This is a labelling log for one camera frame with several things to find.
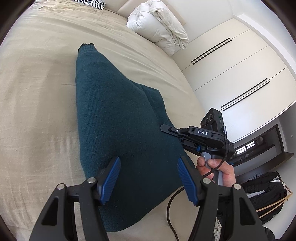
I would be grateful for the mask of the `dark green knit sweater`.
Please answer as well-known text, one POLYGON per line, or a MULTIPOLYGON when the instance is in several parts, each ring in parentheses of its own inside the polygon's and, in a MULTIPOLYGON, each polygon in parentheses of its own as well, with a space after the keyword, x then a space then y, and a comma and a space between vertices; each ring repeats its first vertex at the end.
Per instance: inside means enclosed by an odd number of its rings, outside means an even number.
POLYGON ((76 105, 85 176, 121 160, 100 213, 108 232, 124 230, 181 187, 177 161, 186 153, 177 137, 160 129, 171 125, 160 92, 126 78, 93 44, 78 50, 76 105))

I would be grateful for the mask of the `zebra print pillow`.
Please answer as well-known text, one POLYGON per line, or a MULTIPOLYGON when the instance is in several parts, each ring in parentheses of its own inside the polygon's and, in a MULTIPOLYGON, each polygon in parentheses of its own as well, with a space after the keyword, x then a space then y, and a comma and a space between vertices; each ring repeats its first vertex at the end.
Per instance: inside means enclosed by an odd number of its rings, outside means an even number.
POLYGON ((102 1, 102 0, 74 0, 74 1, 87 6, 91 6, 99 10, 103 10, 106 6, 105 1, 102 1))

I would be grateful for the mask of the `dark wooden desk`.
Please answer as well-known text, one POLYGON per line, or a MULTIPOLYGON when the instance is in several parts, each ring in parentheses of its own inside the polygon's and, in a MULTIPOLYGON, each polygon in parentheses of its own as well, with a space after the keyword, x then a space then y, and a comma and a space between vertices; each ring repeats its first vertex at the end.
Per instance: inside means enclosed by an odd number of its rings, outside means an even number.
POLYGON ((241 182, 275 170, 294 156, 284 147, 280 127, 275 124, 264 132, 256 132, 235 144, 235 153, 229 163, 241 182))

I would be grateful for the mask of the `black backpack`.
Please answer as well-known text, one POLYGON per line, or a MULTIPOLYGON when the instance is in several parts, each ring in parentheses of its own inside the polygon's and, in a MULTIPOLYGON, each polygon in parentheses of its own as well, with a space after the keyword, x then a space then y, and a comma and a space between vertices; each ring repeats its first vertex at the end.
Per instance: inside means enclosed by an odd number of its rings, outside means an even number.
POLYGON ((267 172, 241 184, 262 224, 273 219, 291 194, 278 172, 267 172))

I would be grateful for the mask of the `folded white duvet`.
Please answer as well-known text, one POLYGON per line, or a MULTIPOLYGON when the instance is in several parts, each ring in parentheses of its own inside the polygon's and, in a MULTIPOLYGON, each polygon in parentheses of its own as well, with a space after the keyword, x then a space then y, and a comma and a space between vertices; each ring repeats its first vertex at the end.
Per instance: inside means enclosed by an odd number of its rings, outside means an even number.
POLYGON ((189 44, 183 25, 162 1, 141 3, 128 17, 126 26, 153 42, 168 56, 189 44))

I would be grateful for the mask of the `beige bed with sheet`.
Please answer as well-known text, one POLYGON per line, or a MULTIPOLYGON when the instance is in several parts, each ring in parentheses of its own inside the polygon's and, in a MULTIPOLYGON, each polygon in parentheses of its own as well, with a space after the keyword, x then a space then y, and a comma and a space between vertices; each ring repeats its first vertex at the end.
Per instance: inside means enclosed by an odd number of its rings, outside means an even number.
POLYGON ((73 1, 36 1, 1 44, 1 216, 17 240, 29 239, 57 184, 85 178, 75 98, 82 44, 159 90, 177 128, 198 126, 206 114, 175 61, 126 21, 73 1))

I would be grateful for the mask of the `white built-in wardrobe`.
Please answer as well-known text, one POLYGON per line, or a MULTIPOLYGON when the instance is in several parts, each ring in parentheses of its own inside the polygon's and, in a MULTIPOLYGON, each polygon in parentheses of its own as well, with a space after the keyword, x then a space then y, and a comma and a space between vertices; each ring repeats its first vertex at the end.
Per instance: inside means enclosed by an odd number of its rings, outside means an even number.
POLYGON ((256 132, 295 103, 295 79, 253 30, 230 19, 173 55, 205 111, 222 112, 228 139, 256 132))

